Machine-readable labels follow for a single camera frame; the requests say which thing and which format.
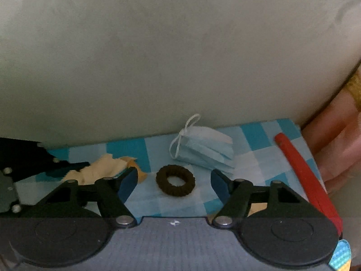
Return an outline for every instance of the brown ring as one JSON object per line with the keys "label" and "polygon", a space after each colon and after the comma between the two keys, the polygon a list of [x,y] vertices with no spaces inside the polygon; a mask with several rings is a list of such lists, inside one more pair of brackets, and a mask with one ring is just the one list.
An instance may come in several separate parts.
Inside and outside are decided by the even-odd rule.
{"label": "brown ring", "polygon": [[[175,186],[168,181],[168,177],[176,176],[182,179],[185,184]],[[196,180],[193,174],[186,168],[178,165],[167,165],[162,167],[156,176],[156,182],[162,192],[171,196],[189,195],[196,186]]]}

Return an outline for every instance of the red handle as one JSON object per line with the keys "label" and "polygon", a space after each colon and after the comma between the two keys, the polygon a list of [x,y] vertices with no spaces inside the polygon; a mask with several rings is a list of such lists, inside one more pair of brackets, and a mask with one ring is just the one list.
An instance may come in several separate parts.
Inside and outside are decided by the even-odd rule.
{"label": "red handle", "polygon": [[335,224],[338,234],[341,235],[342,219],[306,161],[283,133],[277,134],[274,140],[295,171],[308,201]]}

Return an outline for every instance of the white elastic string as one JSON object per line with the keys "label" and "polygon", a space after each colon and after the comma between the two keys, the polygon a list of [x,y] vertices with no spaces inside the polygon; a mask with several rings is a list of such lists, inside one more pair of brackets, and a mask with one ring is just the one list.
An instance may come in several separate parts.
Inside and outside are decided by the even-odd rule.
{"label": "white elastic string", "polygon": [[[169,154],[172,157],[172,159],[177,159],[178,155],[179,155],[179,147],[180,145],[180,140],[182,138],[182,136],[184,136],[187,133],[187,129],[189,127],[192,127],[194,124],[196,124],[198,122],[198,120],[201,118],[201,116],[199,114],[194,114],[191,118],[188,119],[188,121],[185,123],[184,128],[179,132],[179,134],[177,135],[177,137],[175,139],[172,140],[172,142],[170,143],[169,146]],[[178,144],[177,144],[177,149],[176,149],[176,153],[174,154],[174,156],[172,155],[171,149],[172,146],[176,143],[176,141],[178,140]]]}

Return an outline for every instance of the checkered cloth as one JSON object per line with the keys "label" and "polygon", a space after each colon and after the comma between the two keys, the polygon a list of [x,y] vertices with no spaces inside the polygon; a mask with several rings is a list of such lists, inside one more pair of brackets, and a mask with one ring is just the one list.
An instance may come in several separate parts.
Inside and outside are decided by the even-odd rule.
{"label": "checkered cloth", "polygon": [[[244,178],[255,185],[270,185],[272,180],[281,180],[306,198],[294,171],[281,150],[274,143],[274,136],[283,132],[306,160],[317,178],[321,180],[315,161],[301,136],[300,129],[289,119],[269,122],[256,122],[242,126],[218,129],[230,136],[234,144],[236,167],[230,179]],[[114,158],[122,156],[136,157],[138,165],[149,173],[147,179],[138,184],[126,202],[126,206],[138,220],[143,216],[192,217],[206,216],[219,211],[223,204],[211,187],[211,170],[173,160],[169,156],[169,144],[176,135],[153,136],[120,140],[116,142],[86,145],[81,147],[50,150],[61,160],[71,163],[90,163],[105,153]],[[181,198],[164,194],[155,181],[156,172],[168,164],[182,165],[188,168],[196,179],[193,192]],[[60,180],[48,177],[45,173],[30,177],[17,183],[22,203],[35,204],[59,185]],[[97,211],[96,205],[89,208]]]}

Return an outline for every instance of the wall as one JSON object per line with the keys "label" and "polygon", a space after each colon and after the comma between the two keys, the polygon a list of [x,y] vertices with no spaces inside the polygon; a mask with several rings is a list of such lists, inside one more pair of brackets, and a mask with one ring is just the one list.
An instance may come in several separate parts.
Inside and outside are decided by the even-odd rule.
{"label": "wall", "polygon": [[360,57],[360,0],[0,0],[0,135],[301,124]]}

